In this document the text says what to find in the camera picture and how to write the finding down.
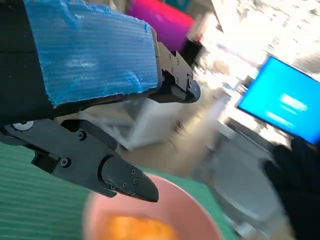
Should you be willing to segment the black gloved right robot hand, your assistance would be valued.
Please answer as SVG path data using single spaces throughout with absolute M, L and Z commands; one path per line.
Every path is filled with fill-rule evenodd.
M 276 145 L 262 169 L 272 183 L 297 240 L 320 238 L 320 148 L 301 137 Z

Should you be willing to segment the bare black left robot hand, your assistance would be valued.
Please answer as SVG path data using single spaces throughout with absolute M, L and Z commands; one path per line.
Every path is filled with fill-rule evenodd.
M 0 3 L 0 141 L 34 151 L 33 165 L 112 198 L 157 202 L 152 180 L 116 152 L 117 141 L 83 119 L 87 108 L 147 97 L 194 103 L 188 63 L 145 21 L 83 0 Z

